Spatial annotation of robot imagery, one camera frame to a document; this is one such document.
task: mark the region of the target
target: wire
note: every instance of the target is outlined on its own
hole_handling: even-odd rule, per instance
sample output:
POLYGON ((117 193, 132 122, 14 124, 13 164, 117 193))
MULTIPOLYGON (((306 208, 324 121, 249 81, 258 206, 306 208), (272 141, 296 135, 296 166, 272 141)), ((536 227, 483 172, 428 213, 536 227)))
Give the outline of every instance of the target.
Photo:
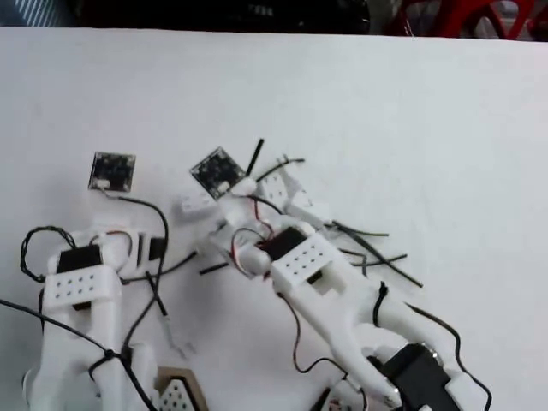
POLYGON ((145 309, 142 311, 142 313, 140 314, 140 316, 134 321, 134 323, 132 324, 132 326, 129 328, 129 332, 128 334, 126 335, 126 337, 124 338, 124 341, 123 341, 123 345, 122 345, 122 352, 124 351, 127 351, 128 348, 129 348, 129 343, 131 341, 131 337, 133 336, 133 334, 135 333, 135 330, 137 330, 137 327, 139 326, 139 324, 141 323, 141 321, 143 320, 143 318, 148 314, 148 312, 150 311, 152 305, 154 304, 154 301, 158 301, 158 306, 161 306, 163 305, 163 303, 160 302, 160 296, 158 295, 158 288, 159 288, 159 285, 160 285, 160 278, 161 278, 161 273, 162 273, 162 269, 164 268, 164 260, 165 260, 165 254, 167 252, 167 249, 168 249, 168 244, 170 243, 170 227, 168 225, 168 220, 167 218, 165 217, 164 213, 162 212, 162 210, 160 210, 156 205, 154 205, 153 203, 149 203, 148 201, 144 201, 144 200, 138 200, 138 199, 132 199, 130 197, 123 197, 121 195, 110 195, 108 194, 104 189, 101 189, 101 192, 108 198, 108 199, 111 199, 111 200, 121 200, 121 201, 126 201, 128 203, 134 203, 134 204, 139 204, 141 206, 146 206, 148 208, 151 208, 153 209, 159 216, 160 216, 160 219, 162 220, 162 225, 164 226, 164 238, 165 238, 165 247, 164 247, 164 250, 162 252, 162 254, 160 255, 160 261, 159 261, 159 264, 158 264, 158 272, 156 274, 156 283, 154 284, 154 286, 152 286, 152 298, 151 300, 146 304, 145 306, 145 309))
POLYGON ((462 340, 461 340, 461 336, 459 335, 459 333, 457 332, 457 330, 455 330, 451 325, 449 325, 448 323, 446 323, 445 321, 443 321, 442 319, 436 317, 435 315, 433 314, 430 314, 429 312, 421 309, 421 308, 418 308, 416 306, 412 306, 411 304, 407 304, 409 308, 411 308, 413 311, 415 311, 417 314, 419 315, 422 315, 423 317, 426 317, 427 319, 430 319, 431 321, 433 321, 434 323, 436 323, 437 325, 440 325, 442 327, 444 327, 454 338, 455 338, 455 358, 456 358, 456 363, 459 365, 459 367, 461 368, 462 372, 468 374, 470 376, 470 378, 477 384, 479 385, 479 387, 481 387, 481 389, 483 391, 485 391, 485 393, 487 394, 487 403, 485 404, 485 408, 484 410, 485 411, 488 411, 490 408, 491 408, 491 403, 492 403, 492 393, 491 391, 487 388, 487 386, 485 384, 483 384, 481 381, 479 381, 474 375, 472 375, 467 369, 466 367, 462 364, 462 359, 461 359, 461 344, 462 344, 462 340))
POLYGON ((420 281, 414 279, 413 277, 409 276, 405 271, 400 270, 395 265, 393 265, 390 261, 388 261, 383 254, 381 254, 374 246, 369 244, 365 239, 361 238, 359 235, 357 235, 352 229, 349 229, 348 227, 333 221, 333 223, 336 225, 337 229, 347 236, 349 236, 352 240, 354 240, 356 243, 364 247, 369 253, 373 254, 379 261, 382 261, 384 264, 389 266, 392 270, 400 274, 402 277, 409 280, 411 283, 415 284, 417 287, 424 287, 424 284, 420 281))
POLYGON ((299 364, 297 363, 297 349, 299 347, 299 341, 301 340, 301 322, 299 320, 299 317, 297 317, 297 313, 295 311, 295 309, 291 306, 291 304, 289 304, 289 301, 282 295, 282 294, 278 294, 277 295, 278 297, 280 297, 286 304, 287 306, 289 307, 289 310, 291 311, 291 313, 293 314, 293 317, 295 318, 295 322, 297 324, 297 336, 295 338, 295 345, 293 346, 293 365, 295 366, 295 370, 297 370, 297 372, 301 373, 301 374, 308 374, 309 372, 312 371, 312 369, 314 367, 316 367, 320 362, 329 362, 330 364, 332 364, 333 366, 335 366, 336 368, 338 368, 343 374, 348 374, 344 368, 342 368, 341 366, 339 366, 334 360, 332 360, 331 358, 327 358, 327 357, 322 357, 322 358, 318 358, 316 361, 314 361, 310 366, 308 366, 307 368, 301 368, 299 366, 299 364))
POLYGON ((198 271, 198 273, 203 276, 204 274, 208 274, 210 272, 214 272, 214 271, 217 271, 217 270, 221 270, 222 268, 224 267, 228 267, 229 266, 229 263, 221 263, 221 264, 216 264, 216 265, 212 265, 211 267, 207 267, 207 268, 202 268, 200 271, 198 271))
MULTIPOLYGON (((386 261, 390 261, 393 263, 394 261, 399 261, 400 259, 406 259, 408 257, 407 254, 401 254, 397 255, 396 257, 390 257, 389 259, 386 259, 386 261)), ((363 265, 363 262, 361 263, 351 263, 354 267, 361 267, 363 265)), ((373 261, 372 263, 367 263, 366 266, 368 267, 374 267, 375 265, 385 265, 386 263, 383 261, 373 261)))
POLYGON ((72 327, 70 327, 66 324, 63 324, 63 323, 57 321, 56 319, 52 319, 52 318, 48 317, 47 315, 44 315, 42 313, 38 313, 38 312, 32 310, 32 308, 28 308, 28 307, 25 307, 25 306, 22 306, 22 305, 19 305, 19 304, 15 304, 14 302, 2 300, 2 299, 0 299, 0 305, 6 306, 6 307, 9 307, 9 308, 13 308, 14 310, 21 311, 23 313, 30 314, 30 315, 36 317, 37 319, 41 319, 42 321, 45 321, 46 323, 50 323, 50 324, 53 324, 53 325, 55 325, 59 328, 63 328, 64 330, 66 330, 68 332, 72 332, 73 334, 75 334, 78 337, 84 338, 85 340, 87 340, 91 344, 95 345, 96 347, 100 348, 101 350, 106 351, 106 348, 103 347, 103 345, 101 345, 97 341, 95 341, 93 338, 87 336, 86 334, 84 334, 84 333, 82 333, 82 332, 80 332, 80 331, 78 331, 78 330, 76 330, 76 329, 74 329, 74 328, 72 328, 72 327))
POLYGON ((255 163, 257 162, 257 157, 259 156, 261 148, 263 148, 263 144, 265 143, 265 139, 259 139, 259 143, 257 143, 257 146, 255 147, 255 151, 253 152, 253 156, 251 157, 251 161, 249 162, 249 165, 247 167, 246 176, 250 176, 251 172, 253 171, 253 167, 255 166, 255 163))
POLYGON ((232 239, 230 240, 230 257, 234 261, 234 265, 238 269, 238 271, 241 271, 242 273, 249 275, 249 273, 246 270, 244 270, 244 268, 240 265, 240 260, 238 259, 238 256, 236 254, 236 244, 235 244, 236 236, 240 234, 242 231, 247 231, 250 233, 254 233, 255 235, 258 235, 262 241, 266 241, 266 239, 257 231, 253 229, 249 229, 247 227, 240 227, 232 235, 232 239))
POLYGON ((280 210, 277 205, 271 203, 269 200, 265 200, 261 197, 258 197, 256 195, 253 195, 253 194, 249 194, 249 195, 244 195, 243 197, 246 197, 248 199, 251 199, 251 200, 255 200, 255 201, 258 201, 259 203, 263 203, 263 204, 266 204, 267 206, 269 206, 272 210, 274 210, 275 212, 277 212, 279 215, 283 215, 283 212, 282 210, 280 210))
POLYGON ((274 167, 272 167, 272 168, 268 169, 267 171, 265 171, 263 174, 261 174, 259 177, 257 177, 257 179, 255 181, 260 182, 265 177, 269 176, 274 171, 276 171, 278 169, 281 169, 282 167, 286 166, 287 164, 290 164, 290 163, 304 163, 304 162, 305 162, 304 158, 286 158, 286 160, 283 161, 282 163, 278 163, 274 167))
MULTIPOLYGON (((325 227, 327 227, 328 229, 337 229, 337 225, 340 224, 340 223, 336 223, 335 221, 333 222, 333 224, 324 224, 325 227)), ((356 234, 360 234, 360 235, 368 235, 370 237, 389 237, 390 234, 388 233, 372 233, 372 232, 369 232, 369 231, 362 231, 360 229, 353 229, 349 226, 346 226, 345 227, 351 231, 354 231, 356 234)))
POLYGON ((259 215, 259 202, 257 200, 253 200, 253 210, 255 212, 255 218, 257 219, 257 221, 262 223, 270 231, 270 234, 268 235, 268 238, 271 239, 272 236, 274 235, 274 229, 266 221, 261 220, 260 215, 259 215))
MULTIPOLYGON (((179 261, 177 264, 173 265, 172 267, 168 268, 167 270, 164 270, 160 273, 160 276, 165 276, 166 274, 170 274, 171 272, 175 271, 175 270, 178 270, 179 268, 181 268, 183 265, 185 265, 188 261, 190 261, 191 259, 193 259, 194 257, 196 257, 198 255, 197 252, 195 251, 192 251, 187 257, 185 257, 184 259, 182 259, 181 261, 179 261)), ((158 274, 149 274, 150 277, 152 278, 156 278, 158 274)), ((126 284, 129 284, 129 283, 135 283, 137 281, 143 281, 143 280, 147 280, 149 276, 141 276, 141 277, 135 277, 135 278, 121 278, 122 280, 122 284, 123 285, 126 285, 126 284)))
POLYGON ((62 229, 61 227, 55 227, 53 225, 46 225, 44 227, 36 227, 35 229, 31 229, 27 235, 25 236, 25 239, 21 243, 21 261, 19 267, 21 268, 21 271, 24 274, 27 274, 32 280, 34 280, 37 283, 43 283, 45 281, 45 275, 40 274, 36 275, 32 271, 30 271, 27 267, 27 252, 28 252, 28 244, 31 241, 31 238, 33 235, 40 231, 52 231, 55 233, 58 233, 71 248, 76 248, 76 243, 74 241, 74 237, 62 229))

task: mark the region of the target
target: circuit board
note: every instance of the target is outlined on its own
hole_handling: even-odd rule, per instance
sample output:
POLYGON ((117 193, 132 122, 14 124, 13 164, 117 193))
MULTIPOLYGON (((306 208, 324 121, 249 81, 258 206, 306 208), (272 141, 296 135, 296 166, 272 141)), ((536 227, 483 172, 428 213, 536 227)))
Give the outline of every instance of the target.
POLYGON ((87 187, 128 193, 131 190, 134 168, 134 155, 96 152, 87 187))
POLYGON ((215 200, 221 198, 246 176, 222 147, 195 165, 190 173, 215 200))

